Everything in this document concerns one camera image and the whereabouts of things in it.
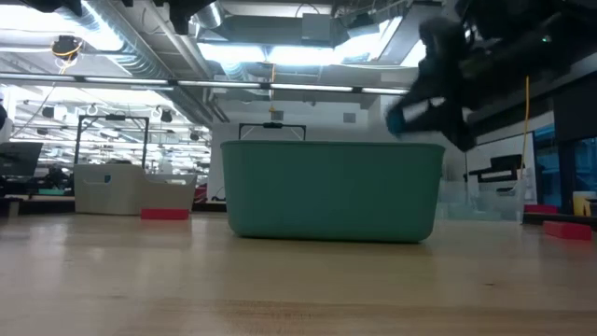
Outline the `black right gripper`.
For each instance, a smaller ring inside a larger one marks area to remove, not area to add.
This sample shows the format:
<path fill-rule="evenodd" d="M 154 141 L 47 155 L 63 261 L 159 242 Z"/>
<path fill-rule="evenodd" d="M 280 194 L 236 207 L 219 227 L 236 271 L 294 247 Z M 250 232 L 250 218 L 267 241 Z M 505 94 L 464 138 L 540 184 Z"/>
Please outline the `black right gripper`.
<path fill-rule="evenodd" d="M 470 43 L 465 23 L 445 16 L 435 16 L 419 26 L 425 56 L 419 61 L 417 87 L 410 90 L 390 109 L 423 109 L 437 107 L 447 100 L 468 101 L 470 84 L 465 79 L 462 63 L 469 55 Z M 408 133 L 441 133 L 463 152 L 476 146 L 476 139 L 462 115 L 442 109 L 430 109 L 406 121 Z"/>

